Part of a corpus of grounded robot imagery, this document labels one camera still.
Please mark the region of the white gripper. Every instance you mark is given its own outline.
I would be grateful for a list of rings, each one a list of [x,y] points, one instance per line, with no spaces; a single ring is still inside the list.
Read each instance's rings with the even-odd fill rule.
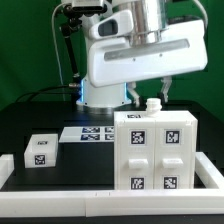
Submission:
[[[88,53],[90,82],[95,87],[129,82],[127,90],[139,107],[134,81],[163,77],[161,95],[167,102],[172,75],[206,67],[204,33],[203,21],[193,20],[170,25],[157,43],[132,47],[125,37],[96,41]]]

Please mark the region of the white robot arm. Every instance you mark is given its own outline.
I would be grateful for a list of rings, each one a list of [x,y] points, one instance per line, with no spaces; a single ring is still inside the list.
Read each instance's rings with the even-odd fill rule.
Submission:
[[[140,103],[138,81],[202,70],[208,59],[207,23],[185,16],[167,19],[167,0],[113,0],[110,16],[85,17],[87,73],[76,105],[94,113],[111,113]]]

